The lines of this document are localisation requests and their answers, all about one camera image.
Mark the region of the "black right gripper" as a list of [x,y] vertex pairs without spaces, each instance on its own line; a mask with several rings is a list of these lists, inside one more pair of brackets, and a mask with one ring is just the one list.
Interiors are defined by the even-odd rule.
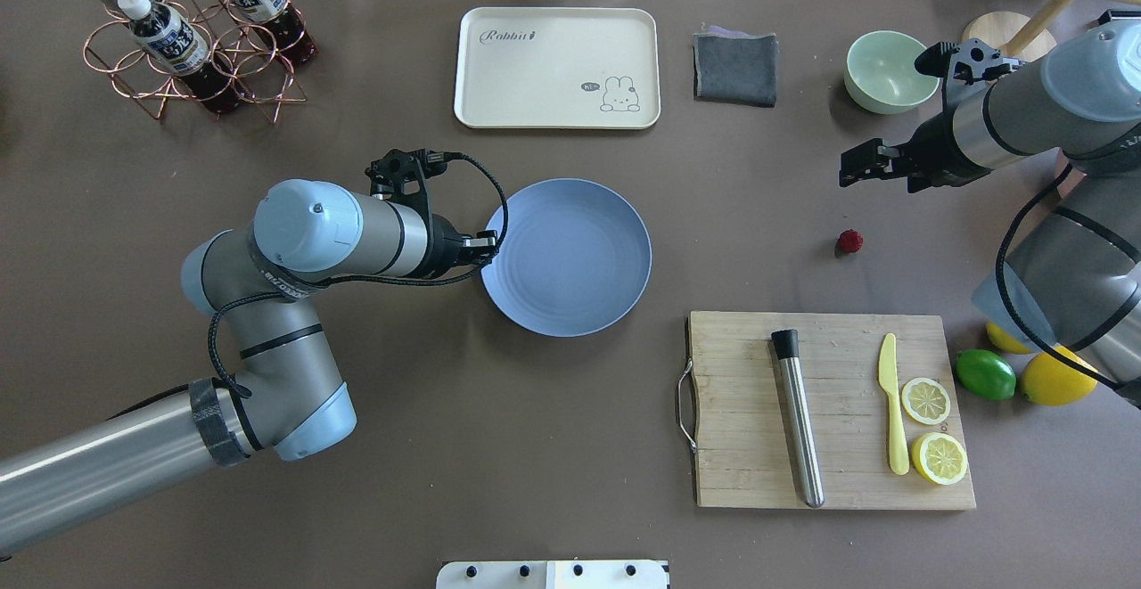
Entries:
[[842,188],[869,179],[896,178],[904,178],[909,192],[961,187],[981,178],[981,166],[958,148],[950,114],[926,119],[909,142],[896,147],[873,138],[841,155],[837,184]]

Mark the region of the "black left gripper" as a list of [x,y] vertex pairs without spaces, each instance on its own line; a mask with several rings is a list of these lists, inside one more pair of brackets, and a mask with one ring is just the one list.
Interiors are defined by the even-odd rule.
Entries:
[[[480,231],[476,235],[462,234],[439,215],[431,215],[428,224],[429,244],[419,265],[420,279],[439,279],[461,266],[487,266],[500,251],[497,231]],[[469,241],[469,249],[464,245]]]

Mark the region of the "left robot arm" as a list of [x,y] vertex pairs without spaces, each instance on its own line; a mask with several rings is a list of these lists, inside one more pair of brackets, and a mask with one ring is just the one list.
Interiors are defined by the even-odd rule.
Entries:
[[224,231],[183,265],[187,299],[210,315],[208,350],[228,323],[238,373],[216,372],[3,462],[3,557],[262,447],[296,462],[334,446],[357,418],[310,304],[355,280],[436,285],[480,267],[505,229],[460,234],[427,205],[338,184],[273,186],[251,224]]

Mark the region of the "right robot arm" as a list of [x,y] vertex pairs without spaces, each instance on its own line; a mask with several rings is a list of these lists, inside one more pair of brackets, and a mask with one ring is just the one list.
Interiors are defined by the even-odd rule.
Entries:
[[1140,25],[1116,18],[1015,60],[971,38],[929,46],[915,60],[942,81],[941,114],[909,139],[879,138],[845,151],[839,183],[906,178],[907,188],[963,186],[1002,167],[1057,150],[1059,187],[1079,181],[1038,227],[1001,243],[976,306],[1019,341],[1138,404],[1138,134]]

